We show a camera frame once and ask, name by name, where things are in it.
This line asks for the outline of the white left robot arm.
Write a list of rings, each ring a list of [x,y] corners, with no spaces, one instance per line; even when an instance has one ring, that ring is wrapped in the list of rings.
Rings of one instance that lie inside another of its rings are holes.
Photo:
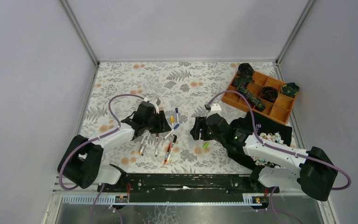
[[[94,183],[116,184],[122,172],[112,165],[102,165],[102,157],[110,150],[142,136],[171,131],[165,112],[156,103],[142,101],[137,110],[120,122],[120,126],[92,139],[82,135],[70,142],[57,171],[60,177],[86,189]]]

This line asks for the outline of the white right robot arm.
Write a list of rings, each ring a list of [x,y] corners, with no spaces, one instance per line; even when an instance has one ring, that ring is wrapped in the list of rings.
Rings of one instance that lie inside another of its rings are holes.
[[[228,156],[252,170],[250,181],[261,186],[300,189],[319,201],[327,201],[337,177],[324,150],[296,149],[269,140],[260,142],[250,114],[228,123],[219,114],[196,117],[190,134],[194,140],[215,140]]]

